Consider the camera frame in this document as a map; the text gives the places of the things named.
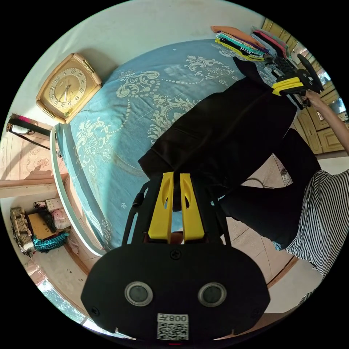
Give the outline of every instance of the hand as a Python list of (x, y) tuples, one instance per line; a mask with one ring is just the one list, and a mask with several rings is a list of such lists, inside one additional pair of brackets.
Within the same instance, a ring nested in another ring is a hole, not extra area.
[(312, 106), (319, 111), (322, 107), (326, 105), (325, 102), (320, 98), (320, 95), (314, 91), (308, 90), (305, 92), (305, 98), (307, 98)]

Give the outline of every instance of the bed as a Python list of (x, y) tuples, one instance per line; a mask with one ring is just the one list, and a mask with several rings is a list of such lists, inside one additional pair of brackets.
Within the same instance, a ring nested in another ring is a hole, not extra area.
[[(196, 103), (244, 78), (234, 55), (214, 39), (171, 44), (145, 53), (114, 70), (69, 124), (53, 128), (51, 142), (57, 139), (102, 250), (89, 241), (74, 218), (52, 152), (57, 188), (75, 230), (95, 254), (121, 245), (129, 209), (148, 180), (138, 159)], [(271, 86), (275, 82), (271, 69), (263, 62), (256, 65)], [(172, 231), (181, 229), (181, 220), (180, 212), (173, 213)]]

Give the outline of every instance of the white wall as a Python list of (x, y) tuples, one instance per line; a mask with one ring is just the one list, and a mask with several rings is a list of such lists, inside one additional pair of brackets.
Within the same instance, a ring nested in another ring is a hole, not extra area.
[(318, 159), (321, 169), (332, 175), (338, 175), (349, 168), (349, 156), (332, 159)]
[(269, 289), (270, 303), (266, 313), (284, 313), (297, 306), (303, 296), (316, 289), (320, 273), (304, 260), (298, 260), (290, 271)]
[(133, 0), (113, 6), (69, 30), (44, 53), (23, 81), (10, 113), (54, 125), (35, 105), (35, 97), (51, 71), (72, 52), (84, 55), (105, 78), (117, 66), (155, 48), (213, 39), (211, 25), (250, 33), (252, 25), (263, 22), (260, 14), (221, 0)]

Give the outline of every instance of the teal cloth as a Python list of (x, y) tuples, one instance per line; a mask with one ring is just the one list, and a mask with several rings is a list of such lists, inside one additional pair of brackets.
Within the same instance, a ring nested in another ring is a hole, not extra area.
[(242, 44), (241, 42), (239, 42), (237, 40), (234, 40), (233, 38), (229, 37), (228, 35), (224, 34), (223, 32), (218, 33), (216, 35), (216, 37), (217, 38), (223, 37), (223, 38), (227, 39), (228, 41), (231, 41), (233, 44), (238, 45), (238, 46), (242, 47), (243, 49), (247, 50), (248, 52), (251, 52), (251, 53), (253, 53), (255, 55), (259, 55), (259, 56), (263, 56), (264, 55), (264, 52), (259, 51), (257, 49), (253, 49), (251, 47), (248, 47), (248, 46)]

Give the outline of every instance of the stack of clothes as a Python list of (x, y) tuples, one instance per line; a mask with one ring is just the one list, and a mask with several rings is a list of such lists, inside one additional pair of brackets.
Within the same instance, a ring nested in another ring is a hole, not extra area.
[(273, 57), (290, 57), (288, 46), (279, 37), (255, 26), (252, 26), (252, 30), (251, 37), (266, 47)]
[(270, 52), (266, 46), (251, 35), (245, 34), (237, 28), (211, 26), (216, 33), (216, 42), (231, 49), (239, 56), (249, 61), (264, 61)]
[(267, 57), (290, 57), (288, 46), (277, 36), (252, 26), (252, 34), (248, 35), (233, 27), (211, 26), (216, 33), (216, 42), (231, 49), (249, 61), (265, 61)]

